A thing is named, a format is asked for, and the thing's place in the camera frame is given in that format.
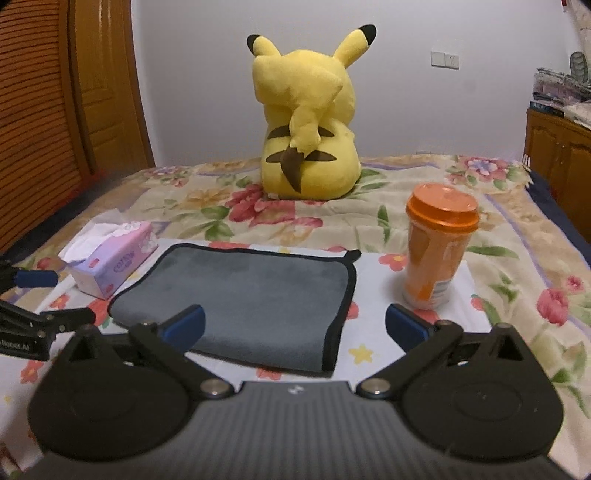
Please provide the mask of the floral bed blanket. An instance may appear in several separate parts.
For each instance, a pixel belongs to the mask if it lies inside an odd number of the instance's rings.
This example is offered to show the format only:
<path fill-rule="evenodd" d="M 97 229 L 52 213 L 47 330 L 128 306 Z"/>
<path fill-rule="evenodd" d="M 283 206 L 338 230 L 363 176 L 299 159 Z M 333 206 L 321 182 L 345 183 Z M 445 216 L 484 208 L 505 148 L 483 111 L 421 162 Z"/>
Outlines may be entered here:
<path fill-rule="evenodd" d="M 447 155 L 369 159 L 347 197 L 274 202 L 263 196 L 256 160 L 144 170 L 124 179 L 24 261 L 68 276 L 59 251 L 98 214 L 116 209 L 149 221 L 166 239 L 394 254 L 406 267 L 405 206 L 422 183 L 474 196 L 480 226 L 464 261 L 475 281 L 471 306 L 489 325 L 513 325 L 556 387 L 565 417 L 552 458 L 571 475 L 590 472 L 590 269 L 534 203 L 515 162 Z"/>

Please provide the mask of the white wall switch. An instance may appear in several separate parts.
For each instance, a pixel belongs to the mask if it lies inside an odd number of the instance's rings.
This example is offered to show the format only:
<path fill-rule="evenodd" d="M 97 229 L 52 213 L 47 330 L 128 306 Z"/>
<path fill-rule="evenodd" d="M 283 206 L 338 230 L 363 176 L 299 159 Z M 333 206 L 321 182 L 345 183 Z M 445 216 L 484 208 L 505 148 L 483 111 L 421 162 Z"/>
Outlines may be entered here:
<path fill-rule="evenodd" d="M 460 57 L 455 54 L 432 51 L 431 66 L 435 68 L 459 70 Z"/>

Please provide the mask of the purple tissue box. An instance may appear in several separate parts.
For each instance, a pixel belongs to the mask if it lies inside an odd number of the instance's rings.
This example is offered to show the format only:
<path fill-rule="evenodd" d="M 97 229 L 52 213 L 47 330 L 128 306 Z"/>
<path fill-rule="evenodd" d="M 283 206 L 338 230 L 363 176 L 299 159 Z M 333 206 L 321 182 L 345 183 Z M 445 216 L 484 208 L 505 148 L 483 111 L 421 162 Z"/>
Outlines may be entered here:
<path fill-rule="evenodd" d="M 59 252 L 78 289 L 108 299 L 156 250 L 149 221 L 91 221 Z"/>

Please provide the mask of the yellow Pikachu plush toy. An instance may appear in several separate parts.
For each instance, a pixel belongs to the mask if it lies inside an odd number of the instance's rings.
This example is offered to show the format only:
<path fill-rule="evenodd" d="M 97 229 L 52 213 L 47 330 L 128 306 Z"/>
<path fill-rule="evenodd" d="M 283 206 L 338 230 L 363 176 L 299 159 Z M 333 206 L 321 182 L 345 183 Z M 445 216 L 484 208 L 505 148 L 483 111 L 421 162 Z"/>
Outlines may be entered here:
<path fill-rule="evenodd" d="M 349 128 L 356 93 L 348 68 L 376 37 L 375 25 L 360 26 L 331 55 L 283 54 L 263 35 L 247 37 L 254 94 L 267 125 L 260 159 L 267 197 L 328 201 L 356 185 L 362 167 Z"/>

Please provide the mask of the grey towel black trim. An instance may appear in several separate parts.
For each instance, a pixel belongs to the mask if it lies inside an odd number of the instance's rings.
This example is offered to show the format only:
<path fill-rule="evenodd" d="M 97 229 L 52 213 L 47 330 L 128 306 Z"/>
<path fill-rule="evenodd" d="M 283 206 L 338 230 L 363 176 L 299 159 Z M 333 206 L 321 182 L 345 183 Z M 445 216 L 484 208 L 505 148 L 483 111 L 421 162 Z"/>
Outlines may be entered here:
<path fill-rule="evenodd" d="M 204 309 L 193 351 L 230 361 L 321 374 L 335 370 L 356 289 L 360 251 L 322 257 L 189 243 L 167 248 L 110 302 L 114 322 L 161 324 Z"/>

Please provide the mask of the wooden side cabinet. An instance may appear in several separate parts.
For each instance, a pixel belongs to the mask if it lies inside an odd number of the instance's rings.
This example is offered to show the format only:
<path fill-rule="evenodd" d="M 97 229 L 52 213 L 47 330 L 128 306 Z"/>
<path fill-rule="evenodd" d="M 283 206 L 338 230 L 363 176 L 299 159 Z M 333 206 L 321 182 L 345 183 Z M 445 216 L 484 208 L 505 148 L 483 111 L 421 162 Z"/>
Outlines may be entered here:
<path fill-rule="evenodd" d="M 524 153 L 582 237 L 590 240 L 590 130 L 529 108 Z"/>

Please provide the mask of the orange plastic cup with lid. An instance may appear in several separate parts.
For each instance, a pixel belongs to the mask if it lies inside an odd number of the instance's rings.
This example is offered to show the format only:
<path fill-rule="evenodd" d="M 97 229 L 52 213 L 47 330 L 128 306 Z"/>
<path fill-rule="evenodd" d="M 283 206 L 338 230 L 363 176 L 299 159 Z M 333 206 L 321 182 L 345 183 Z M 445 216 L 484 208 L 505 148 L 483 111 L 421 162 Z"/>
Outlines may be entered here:
<path fill-rule="evenodd" d="M 470 239 L 478 230 L 478 202 L 442 183 L 415 186 L 407 201 L 408 264 L 403 295 L 415 308 L 435 309 L 449 289 Z"/>

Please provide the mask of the wooden wardrobe door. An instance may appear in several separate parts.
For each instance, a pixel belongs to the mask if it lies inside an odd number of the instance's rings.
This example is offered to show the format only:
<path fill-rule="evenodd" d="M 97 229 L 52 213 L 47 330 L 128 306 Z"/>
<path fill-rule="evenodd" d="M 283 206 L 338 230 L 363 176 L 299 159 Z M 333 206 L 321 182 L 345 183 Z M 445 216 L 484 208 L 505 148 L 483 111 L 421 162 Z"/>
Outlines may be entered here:
<path fill-rule="evenodd" d="M 1 4 L 1 248 L 154 164 L 129 1 Z"/>

